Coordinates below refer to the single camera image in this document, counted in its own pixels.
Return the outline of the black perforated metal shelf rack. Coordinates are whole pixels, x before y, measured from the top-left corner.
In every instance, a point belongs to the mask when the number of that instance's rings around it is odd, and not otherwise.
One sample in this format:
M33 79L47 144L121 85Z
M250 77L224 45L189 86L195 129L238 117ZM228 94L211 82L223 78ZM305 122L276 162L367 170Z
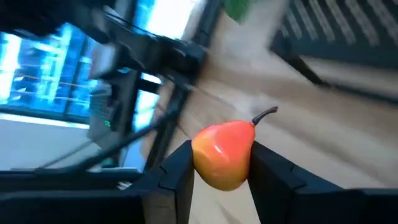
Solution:
M398 0L288 0L269 50L316 86L398 105L398 96L323 80L301 58L398 70Z

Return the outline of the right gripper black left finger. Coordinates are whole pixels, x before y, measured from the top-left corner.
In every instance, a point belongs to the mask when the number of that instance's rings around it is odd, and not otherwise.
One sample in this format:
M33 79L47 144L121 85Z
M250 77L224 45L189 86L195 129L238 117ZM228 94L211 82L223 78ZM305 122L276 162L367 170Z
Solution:
M159 166L133 174L117 188L119 174L37 177L0 172L0 224L188 224L194 170L185 141Z

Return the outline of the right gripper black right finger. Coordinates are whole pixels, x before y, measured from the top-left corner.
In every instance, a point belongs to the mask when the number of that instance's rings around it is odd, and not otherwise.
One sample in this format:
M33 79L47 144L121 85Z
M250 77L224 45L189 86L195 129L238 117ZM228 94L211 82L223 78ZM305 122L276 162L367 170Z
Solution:
M248 184L261 224L398 224L398 189L344 189L258 142Z

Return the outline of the small orange pear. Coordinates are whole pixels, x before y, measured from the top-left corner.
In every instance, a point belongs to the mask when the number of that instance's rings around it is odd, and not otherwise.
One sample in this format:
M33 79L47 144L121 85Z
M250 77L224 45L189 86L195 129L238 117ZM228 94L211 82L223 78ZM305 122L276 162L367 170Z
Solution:
M218 190L239 188L249 175L256 126L278 109L273 106L250 121L236 119L213 124L199 131L191 140L193 164L199 176Z

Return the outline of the green potted plant white pot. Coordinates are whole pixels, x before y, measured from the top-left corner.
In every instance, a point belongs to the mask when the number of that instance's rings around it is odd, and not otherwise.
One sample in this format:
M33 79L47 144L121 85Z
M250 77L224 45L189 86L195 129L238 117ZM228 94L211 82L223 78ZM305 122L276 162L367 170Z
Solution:
M224 0L224 11L234 21L241 23L248 13L251 0Z

